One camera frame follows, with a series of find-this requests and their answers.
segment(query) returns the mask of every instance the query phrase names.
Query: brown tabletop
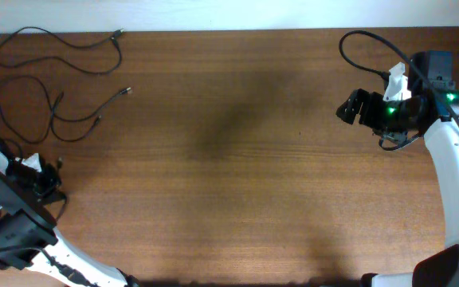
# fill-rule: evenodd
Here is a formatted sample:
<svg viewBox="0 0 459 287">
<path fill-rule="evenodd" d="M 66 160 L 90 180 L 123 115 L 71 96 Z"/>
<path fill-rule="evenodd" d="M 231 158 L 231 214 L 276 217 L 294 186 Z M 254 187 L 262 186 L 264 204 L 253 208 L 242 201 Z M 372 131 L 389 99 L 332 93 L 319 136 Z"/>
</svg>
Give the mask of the brown tabletop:
<svg viewBox="0 0 459 287">
<path fill-rule="evenodd" d="M 407 54 L 452 51 L 459 88 L 459 28 L 371 31 Z M 443 248 L 437 176 L 423 140 L 385 152 L 369 128 L 335 116 L 354 89 L 383 92 L 379 77 L 340 57 L 345 32 L 126 33 L 119 39 L 124 62 L 110 75 L 47 61 L 0 67 L 0 80 L 31 74 L 51 97 L 64 91 L 62 116 L 83 116 L 133 88 L 103 110 L 86 140 L 49 135 L 43 144 L 23 144 L 26 154 L 63 158 L 70 204 L 58 227 L 103 263 L 144 280 L 220 283 L 409 272 Z M 107 35 L 63 37 L 90 43 Z M 345 46 L 372 68 L 399 62 L 369 38 L 349 38 Z M 9 43 L 2 60 L 42 55 L 87 69 L 117 59 L 110 44 L 78 51 L 33 35 Z M 11 84 L 2 107 L 25 136 L 43 132 L 49 110 L 37 85 Z M 57 130 L 78 136 L 90 124 L 58 123 Z M 1 118 L 0 136 L 17 139 Z M 3 285 L 61 283 L 10 269 L 0 271 Z"/>
</svg>

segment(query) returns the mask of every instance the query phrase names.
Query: wood grain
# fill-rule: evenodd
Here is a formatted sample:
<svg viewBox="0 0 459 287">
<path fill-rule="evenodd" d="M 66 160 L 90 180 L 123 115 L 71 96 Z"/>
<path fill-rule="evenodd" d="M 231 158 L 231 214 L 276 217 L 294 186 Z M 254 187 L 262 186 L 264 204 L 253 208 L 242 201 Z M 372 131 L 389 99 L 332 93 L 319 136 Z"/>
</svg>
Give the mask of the wood grain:
<svg viewBox="0 0 459 287">
<path fill-rule="evenodd" d="M 454 53 L 459 28 L 373 29 L 406 53 Z M 363 273 L 411 271 L 443 248 L 437 176 L 422 140 L 384 152 L 368 128 L 335 116 L 351 91 L 382 91 L 353 69 L 337 45 L 345 29 L 127 33 L 124 63 L 90 77 L 58 62 L 9 75 L 40 77 L 58 112 L 80 116 L 121 88 L 100 126 L 79 143 L 50 136 L 24 144 L 61 156 L 71 204 L 59 228 L 94 258 L 144 280 L 286 283 Z M 89 43 L 107 34 L 64 37 Z M 398 58 L 379 43 L 351 38 L 358 63 L 388 69 Z M 58 54 L 90 69 L 116 61 L 110 45 L 66 49 L 44 35 L 19 37 L 5 61 Z M 15 83 L 3 108 L 38 137 L 47 111 L 35 85 Z M 63 136 L 85 125 L 59 125 Z M 0 119 L 0 136 L 13 137 Z M 56 212 L 58 206 L 52 206 Z M 27 271 L 0 271 L 0 285 L 60 286 Z"/>
</svg>

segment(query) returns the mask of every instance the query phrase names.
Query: white backdrop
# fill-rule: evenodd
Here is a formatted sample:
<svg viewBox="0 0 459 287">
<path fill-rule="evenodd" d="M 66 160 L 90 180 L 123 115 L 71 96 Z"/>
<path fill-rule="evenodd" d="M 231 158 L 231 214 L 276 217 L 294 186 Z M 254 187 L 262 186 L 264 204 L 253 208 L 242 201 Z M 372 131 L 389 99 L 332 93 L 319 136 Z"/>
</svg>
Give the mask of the white backdrop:
<svg viewBox="0 0 459 287">
<path fill-rule="evenodd" d="M 0 33 L 459 26 L 458 0 L 0 0 Z"/>
</svg>

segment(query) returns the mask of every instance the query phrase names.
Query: robotic arm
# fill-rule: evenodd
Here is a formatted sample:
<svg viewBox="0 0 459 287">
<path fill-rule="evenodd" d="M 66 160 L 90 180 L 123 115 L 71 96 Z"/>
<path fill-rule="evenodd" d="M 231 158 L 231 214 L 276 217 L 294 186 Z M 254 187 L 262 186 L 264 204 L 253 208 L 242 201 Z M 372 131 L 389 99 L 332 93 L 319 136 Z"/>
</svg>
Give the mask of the robotic arm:
<svg viewBox="0 0 459 287">
<path fill-rule="evenodd" d="M 411 67 L 407 78 L 404 67 L 396 66 L 388 79 L 381 74 L 384 96 L 356 89 L 336 115 L 348 124 L 359 115 L 359 123 L 380 136 L 379 145 L 386 151 L 424 137 L 441 187 L 446 249 L 420 262 L 413 273 L 365 274 L 357 284 L 362 287 L 459 286 L 459 91 L 453 89 L 450 53 L 418 53 L 412 62 L 421 75 Z M 408 138 L 409 132 L 416 135 Z M 384 147 L 386 141 L 395 146 Z M 56 219 L 44 208 L 66 199 L 59 191 L 60 166 L 46 164 L 38 155 L 17 159 L 0 140 L 0 269 L 37 271 L 71 287 L 150 286 L 93 260 L 62 237 Z"/>
</svg>

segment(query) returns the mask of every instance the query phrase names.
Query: white wall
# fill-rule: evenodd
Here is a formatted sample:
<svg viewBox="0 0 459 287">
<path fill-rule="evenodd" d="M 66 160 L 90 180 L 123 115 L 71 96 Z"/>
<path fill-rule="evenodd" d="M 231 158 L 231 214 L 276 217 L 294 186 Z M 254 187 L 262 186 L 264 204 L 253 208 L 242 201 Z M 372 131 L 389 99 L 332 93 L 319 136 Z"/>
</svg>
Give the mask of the white wall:
<svg viewBox="0 0 459 287">
<path fill-rule="evenodd" d="M 458 0 L 0 0 L 0 33 L 459 26 Z"/>
</svg>

